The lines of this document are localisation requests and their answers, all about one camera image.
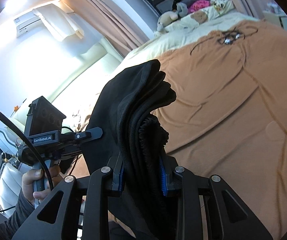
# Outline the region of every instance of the teddy bear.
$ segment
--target teddy bear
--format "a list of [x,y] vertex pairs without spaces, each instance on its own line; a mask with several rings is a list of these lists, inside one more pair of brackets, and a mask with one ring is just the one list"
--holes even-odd
[[208,15],[203,11],[196,11],[190,15],[191,19],[194,19],[199,24],[205,23],[208,21]]
[[167,11],[163,13],[157,23],[157,31],[162,32],[164,28],[171,24],[172,22],[176,21],[180,18],[185,17],[188,14],[187,5],[179,2],[177,3],[177,10],[176,11]]

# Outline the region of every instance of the stuffed animal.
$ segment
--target stuffed animal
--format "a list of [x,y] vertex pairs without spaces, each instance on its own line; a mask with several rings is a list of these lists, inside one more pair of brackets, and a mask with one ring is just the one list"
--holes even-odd
[[208,15],[203,11],[196,11],[190,14],[191,19],[194,19],[199,24],[203,24],[208,21]]
[[216,11],[219,13],[223,11],[230,0],[210,0],[210,5],[213,5]]
[[177,3],[177,12],[180,18],[185,17],[188,14],[187,5],[183,2]]
[[157,31],[162,32],[166,26],[178,19],[178,14],[173,11],[163,13],[158,20]]
[[208,0],[197,0],[188,9],[189,13],[196,12],[202,8],[210,6],[210,1]]
[[162,32],[166,26],[178,20],[179,17],[183,18],[188,14],[187,5],[179,2],[177,3],[176,11],[168,11],[163,13],[157,23],[157,31]]

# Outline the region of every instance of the electrical cord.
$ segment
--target electrical cord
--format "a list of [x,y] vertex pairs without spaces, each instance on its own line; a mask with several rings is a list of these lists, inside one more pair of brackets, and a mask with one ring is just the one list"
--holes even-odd
[[73,130],[73,129],[71,129],[70,127],[68,127],[68,126],[63,126],[62,128],[66,128],[66,129],[68,129],[68,130],[70,130],[70,131],[74,132],[74,130]]
[[74,168],[76,167],[76,165],[77,165],[77,161],[78,161],[78,159],[79,159],[79,156],[77,156],[77,158],[76,158],[76,161],[75,161],[75,163],[74,163],[74,166],[73,166],[73,168],[71,169],[71,171],[69,172],[69,176],[71,175],[71,173],[74,171]]
[[26,145],[29,147],[31,152],[35,155],[36,159],[42,165],[42,168],[49,182],[49,188],[50,190],[53,190],[54,184],[52,182],[49,169],[47,165],[45,164],[44,160],[42,159],[41,155],[36,150],[36,148],[31,144],[31,142],[27,139],[27,137],[23,134],[23,132],[16,125],[14,125],[12,121],[10,121],[2,112],[0,112],[0,121],[3,122],[7,127],[9,127],[14,133],[16,133],[19,136],[19,138],[23,140],[24,143],[26,143]]
[[15,208],[16,206],[12,206],[12,207],[10,207],[10,208],[6,208],[6,209],[4,209],[4,210],[0,210],[0,213],[1,212],[5,212],[5,211],[8,211],[8,210],[10,210],[10,209],[13,209],[13,208]]

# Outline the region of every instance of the gray stuffed animal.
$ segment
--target gray stuffed animal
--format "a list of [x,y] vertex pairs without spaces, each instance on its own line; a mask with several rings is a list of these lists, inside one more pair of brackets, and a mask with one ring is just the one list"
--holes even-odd
[[180,18],[183,18],[188,15],[187,5],[183,2],[177,3],[177,12]]

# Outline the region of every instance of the human hand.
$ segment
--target human hand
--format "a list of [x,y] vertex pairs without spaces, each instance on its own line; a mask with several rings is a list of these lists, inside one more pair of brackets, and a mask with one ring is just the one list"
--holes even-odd
[[[49,168],[49,172],[55,187],[63,179],[63,177],[59,175],[60,167],[58,165],[55,165]],[[24,196],[33,206],[35,205],[35,199],[43,200],[50,193],[48,182],[47,182],[47,189],[43,191],[34,192],[34,181],[41,179],[42,176],[43,176],[43,170],[40,169],[40,170],[30,170],[26,172],[22,178],[22,190]]]

